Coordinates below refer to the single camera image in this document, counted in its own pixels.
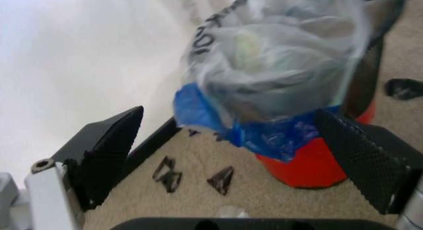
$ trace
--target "black plastic piece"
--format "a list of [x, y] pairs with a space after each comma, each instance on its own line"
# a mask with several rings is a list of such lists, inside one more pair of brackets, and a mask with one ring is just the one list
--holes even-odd
[[[160, 171], [164, 168], [164, 166], [167, 166], [169, 168], [169, 171], [167, 171], [165, 174], [159, 176]], [[153, 180], [158, 182], [163, 180], [163, 178], [173, 171], [175, 168], [175, 159], [169, 158], [165, 156], [163, 160], [161, 161], [160, 165], [157, 167], [157, 169], [153, 173]]]
[[387, 129], [319, 110], [316, 127], [335, 159], [381, 214], [398, 214], [423, 171], [423, 155]]
[[423, 96], [423, 82], [413, 79], [391, 79], [385, 84], [385, 92], [397, 100], [410, 100]]
[[232, 166], [228, 166], [208, 179], [207, 183], [215, 188], [219, 194], [225, 196], [228, 193], [233, 173], [234, 168]]
[[[164, 167], [168, 167], [168, 171], [161, 176], [159, 173], [163, 170]], [[169, 158], [165, 156], [161, 161], [160, 165], [153, 173], [153, 180], [155, 182], [161, 182], [163, 186], [166, 188], [166, 192], [173, 193], [179, 187], [179, 184], [182, 179], [181, 172], [174, 172], [173, 169], [175, 168], [175, 159]]]
[[192, 136], [197, 135], [197, 134], [200, 133], [199, 131], [192, 130], [192, 129], [189, 129], [188, 132], [189, 132], [189, 137], [192, 137]]
[[167, 193], [173, 193], [179, 187], [182, 179], [182, 172], [170, 171], [160, 178], [162, 184], [166, 188]]
[[113, 230], [392, 230], [365, 220], [138, 218]]
[[84, 126], [52, 159], [67, 165], [83, 210], [102, 204], [116, 185], [143, 117], [135, 107]]

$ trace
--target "carpet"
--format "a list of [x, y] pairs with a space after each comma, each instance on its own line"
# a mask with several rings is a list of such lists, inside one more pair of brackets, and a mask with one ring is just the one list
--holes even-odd
[[[423, 99], [397, 101], [383, 94], [391, 78], [423, 80], [423, 0], [410, 0], [401, 20], [387, 36], [376, 95], [375, 124], [390, 129], [423, 151]], [[165, 156], [183, 172], [177, 191], [166, 193], [152, 180]], [[232, 165], [235, 174], [226, 196], [206, 179]], [[349, 181], [322, 190], [294, 189], [273, 178], [255, 156], [202, 133], [182, 130], [114, 188], [106, 201], [86, 213], [85, 230], [109, 229], [138, 217], [214, 217], [220, 207], [244, 208], [256, 218], [366, 219], [393, 226], [396, 216], [382, 216]]]

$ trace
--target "red bucket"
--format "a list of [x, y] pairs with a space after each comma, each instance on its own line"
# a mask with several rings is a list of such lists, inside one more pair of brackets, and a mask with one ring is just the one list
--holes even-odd
[[[356, 120], [370, 123], [374, 114], [373, 100]], [[256, 157], [276, 179], [291, 187], [326, 188], [347, 178], [322, 138], [315, 138], [298, 149], [295, 158], [288, 163], [261, 155]]]

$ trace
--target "small black object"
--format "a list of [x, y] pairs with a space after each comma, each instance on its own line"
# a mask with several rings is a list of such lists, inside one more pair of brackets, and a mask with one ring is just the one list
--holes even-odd
[[[160, 171], [164, 168], [164, 166], [167, 166], [169, 168], [169, 171], [167, 171], [165, 174], [158, 176]], [[175, 159], [169, 158], [165, 156], [163, 160], [161, 161], [160, 165], [157, 167], [157, 169], [153, 173], [153, 180], [155, 182], [159, 182], [163, 180], [163, 178], [168, 174], [173, 172], [173, 168], [175, 167]]]
[[200, 133], [199, 131], [195, 131], [195, 130], [192, 130], [192, 129], [189, 129], [188, 132], [190, 133], [189, 137], [192, 137], [192, 136]]
[[213, 133], [213, 136], [216, 136], [216, 142], [220, 142], [223, 140], [222, 136], [217, 132]]
[[347, 176], [381, 214], [402, 212], [423, 172], [423, 155], [387, 129], [323, 110], [316, 127]]
[[181, 179], [182, 172], [169, 171], [161, 178], [161, 182], [165, 186], [167, 193], [173, 193], [179, 187]]
[[385, 84], [386, 95], [397, 100], [423, 96], [423, 82], [413, 79], [391, 79]]
[[[169, 170], [163, 175], [159, 176], [160, 171], [167, 166]], [[153, 173], [153, 180], [155, 182], [161, 182], [166, 188], [166, 192], [173, 193], [179, 187], [179, 183], [182, 179], [182, 172], [174, 172], [175, 159], [165, 156], [161, 161], [160, 165]]]
[[208, 179], [207, 183], [209, 183], [213, 188], [215, 188], [215, 190], [217, 190], [219, 194], [225, 196], [228, 193], [233, 172], [234, 168], [232, 166], [228, 166], [213, 175], [210, 179]]

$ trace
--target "black textured gripper pad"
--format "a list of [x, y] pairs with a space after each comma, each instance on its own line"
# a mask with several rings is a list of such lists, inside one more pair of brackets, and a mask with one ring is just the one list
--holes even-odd
[[315, 123], [335, 159], [381, 214], [398, 214], [422, 174], [423, 155], [383, 127], [326, 111]]

